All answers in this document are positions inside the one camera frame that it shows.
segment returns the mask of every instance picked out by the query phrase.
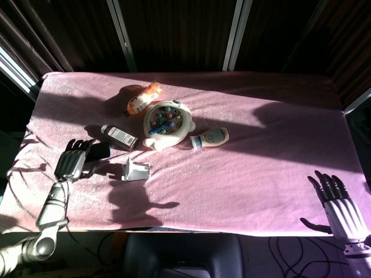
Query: black cable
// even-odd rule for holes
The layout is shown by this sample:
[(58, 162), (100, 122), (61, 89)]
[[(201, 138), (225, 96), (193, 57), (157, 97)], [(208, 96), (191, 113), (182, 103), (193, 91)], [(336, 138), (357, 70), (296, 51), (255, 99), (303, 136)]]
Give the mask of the black cable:
[[(323, 275), (321, 278), (327, 278), (328, 275), (330, 274), (331, 272), (331, 264), (330, 264), (330, 260), (329, 260), (329, 257), (327, 256), (326, 252), (323, 250), (323, 248), (321, 246), (319, 246), (315, 241), (311, 240), (310, 238), (306, 237), (307, 240), (309, 240), (311, 243), (313, 243), (314, 245), (316, 245), (320, 250), (321, 252), (323, 253), (323, 255), (325, 256), (326, 260), (325, 262), (328, 262), (327, 264), (327, 271), (326, 271), (326, 274)], [(299, 275), (298, 277), (303, 277), (303, 272), (305, 270), (307, 266), (305, 266), (300, 272), (299, 272)]]
[(327, 240), (319, 239), (319, 238), (317, 238), (317, 237), (315, 237), (315, 239), (317, 239), (317, 240), (319, 240), (319, 241), (321, 241), (321, 242), (324, 242), (324, 243), (330, 244), (331, 246), (333, 246), (333, 247), (339, 249), (340, 251), (344, 251), (343, 248), (341, 248), (341, 247), (339, 247), (339, 246), (337, 246), (337, 245), (335, 245), (335, 244), (333, 244), (333, 243), (331, 243), (331, 242), (328, 242)]
[(279, 248), (279, 237), (277, 238), (277, 250), (278, 250), (278, 254), (281, 256), (281, 259), (283, 260), (283, 262), (286, 264), (286, 266), (289, 268), (288, 270), (286, 270), (285, 272), (285, 278), (288, 276), (288, 274), (290, 273), (290, 271), (292, 271), (293, 273), (295, 273), (296, 275), (299, 275), (295, 270), (294, 270), (294, 267), (297, 266), (300, 261), (303, 259), (303, 256), (304, 256), (304, 247), (303, 247), (303, 242), (301, 241), (301, 239), (299, 237), (296, 237), (298, 240), (299, 240), (299, 243), (300, 243), (300, 258), (293, 264), (293, 265), (289, 265), (287, 263), (287, 261), (285, 260), (285, 258), (283, 257), (282, 253), (281, 253), (281, 249)]
[(279, 263), (278, 259), (276, 258), (276, 256), (274, 255), (273, 253), (273, 250), (272, 250), (272, 247), (271, 247), (271, 237), (269, 237), (268, 239), (268, 247), (269, 247), (269, 251), (271, 252), (272, 256), (273, 256), (273, 259), (276, 261), (276, 263), (278, 264), (281, 272), (282, 272), (282, 277), (285, 277), (285, 271), (283, 270), (283, 267), (281, 266), (281, 264)]
[[(316, 264), (316, 263), (325, 263), (325, 262), (326, 262), (327, 264), (348, 265), (348, 264), (345, 263), (345, 262), (337, 262), (337, 261), (329, 261), (329, 260), (327, 260), (327, 261), (311, 261), (311, 262), (307, 263), (307, 264), (303, 267), (303, 269), (301, 270), (300, 273), (303, 273), (304, 270), (305, 270), (308, 266), (310, 266), (311, 264)], [(292, 278), (302, 278), (302, 277), (305, 277), (305, 276), (302, 276), (302, 275), (300, 274), (300, 275), (294, 276), (294, 277), (292, 277)]]
[(98, 248), (97, 248), (97, 256), (99, 257), (99, 261), (102, 261), (103, 262), (103, 260), (102, 260), (102, 258), (101, 258), (101, 256), (100, 256), (100, 248), (102, 247), (102, 244), (103, 244), (103, 242), (104, 242), (104, 240), (106, 239), (106, 238), (108, 238), (110, 235), (114, 235), (115, 234), (115, 232), (110, 232), (110, 233), (108, 233), (108, 234), (106, 234), (101, 240), (100, 240), (100, 243), (98, 244)]
[(66, 194), (66, 190), (64, 189), (64, 187), (62, 186), (62, 189), (63, 189), (63, 194), (64, 194), (64, 201), (65, 201), (65, 205), (64, 205), (64, 218), (67, 220), (67, 225), (66, 225), (66, 230), (68, 232), (68, 234), (70, 235), (70, 237), (72, 238), (72, 240), (74, 242), (76, 242), (77, 244), (79, 244), (82, 248), (84, 248), (89, 254), (93, 255), (95, 258), (98, 259), (99, 263), (101, 265), (105, 265), (107, 266), (107, 264), (105, 264), (101, 258), (99, 257), (98, 254), (95, 254), (92, 250), (90, 250), (89, 248), (87, 248), (86, 246), (82, 245), (71, 233), (70, 229), (68, 228), (68, 223), (69, 223), (69, 220), (68, 220), (68, 217), (67, 217), (67, 208), (68, 208), (68, 201), (70, 200), (70, 184), (68, 181), (66, 181), (67, 183), (67, 194)]
[(82, 245), (71, 233), (70, 229), (68, 228), (68, 225), (66, 225), (66, 229), (67, 229), (67, 232), (68, 234), (70, 235), (70, 237), (72, 238), (72, 240), (74, 242), (76, 242), (77, 244), (79, 244), (82, 248), (84, 248), (89, 254), (93, 255), (95, 258), (98, 259), (99, 263), (101, 265), (105, 265), (99, 258), (99, 256), (97, 254), (95, 254), (92, 250), (90, 250), (89, 248), (87, 248), (86, 246)]

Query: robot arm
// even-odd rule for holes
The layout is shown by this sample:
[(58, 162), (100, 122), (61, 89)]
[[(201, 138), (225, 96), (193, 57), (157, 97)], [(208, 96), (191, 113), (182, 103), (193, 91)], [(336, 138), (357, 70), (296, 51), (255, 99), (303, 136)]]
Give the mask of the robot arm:
[(29, 237), (14, 246), (0, 249), (0, 277), (9, 274), (17, 264), (50, 258), (56, 248), (57, 232), (68, 224), (67, 206), (71, 185), (79, 178), (89, 178), (92, 171), (83, 173), (82, 167), (94, 140), (71, 140), (61, 154), (54, 172), (57, 182), (52, 185), (37, 219), (37, 237)]
[(369, 235), (365, 220), (350, 198), (343, 182), (336, 177), (315, 171), (319, 182), (308, 177), (322, 203), (330, 227), (313, 225), (305, 219), (301, 221), (309, 228), (333, 233), (334, 237), (345, 244), (344, 255), (354, 277), (371, 277), (371, 248), (364, 244)]

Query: dark curtain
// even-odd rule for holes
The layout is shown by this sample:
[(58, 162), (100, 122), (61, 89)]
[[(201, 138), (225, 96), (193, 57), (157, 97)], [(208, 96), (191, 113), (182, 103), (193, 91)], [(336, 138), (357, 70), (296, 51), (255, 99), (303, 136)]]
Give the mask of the dark curtain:
[(0, 72), (0, 130), (24, 131), (35, 103)]
[(280, 72), (319, 0), (254, 0), (235, 70)]
[(106, 0), (1, 0), (0, 44), (36, 81), (50, 71), (125, 72)]
[(120, 0), (138, 71), (221, 71), (236, 0)]
[(371, 87), (371, 1), (329, 0), (289, 72), (325, 74), (345, 108)]

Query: white bottle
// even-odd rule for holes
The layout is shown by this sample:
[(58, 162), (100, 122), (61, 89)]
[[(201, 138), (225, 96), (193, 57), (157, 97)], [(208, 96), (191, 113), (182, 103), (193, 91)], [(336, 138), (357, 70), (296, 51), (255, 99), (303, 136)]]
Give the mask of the white bottle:
[(202, 147), (217, 147), (230, 139), (228, 130), (224, 127), (210, 129), (199, 136), (191, 136), (194, 149)]
[(152, 100), (158, 98), (161, 93), (160, 84), (155, 82), (148, 85), (138, 96), (133, 97), (126, 109), (126, 116), (140, 113), (145, 107), (147, 107)]

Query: table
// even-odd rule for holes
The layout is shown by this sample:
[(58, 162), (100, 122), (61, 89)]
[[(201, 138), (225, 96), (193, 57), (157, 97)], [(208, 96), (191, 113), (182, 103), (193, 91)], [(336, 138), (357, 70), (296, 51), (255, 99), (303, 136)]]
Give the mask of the table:
[(139, 146), (134, 162), (150, 162), (147, 181), (123, 182), (129, 153), (116, 149), (89, 180), (74, 184), (72, 231), (167, 227), (253, 236), (323, 236), (304, 217), (326, 224), (307, 181), (319, 170), (340, 177), (371, 227), (367, 189), (330, 79), (254, 72), (156, 74), (58, 73), (45, 76), (0, 205), (1, 232), (37, 231), (35, 220), (72, 138), (101, 139), (117, 125), (143, 139), (144, 114), (124, 117), (127, 101), (157, 81), (160, 100), (178, 99), (201, 134), (226, 127), (230, 141), (190, 149), (189, 140), (161, 153)]

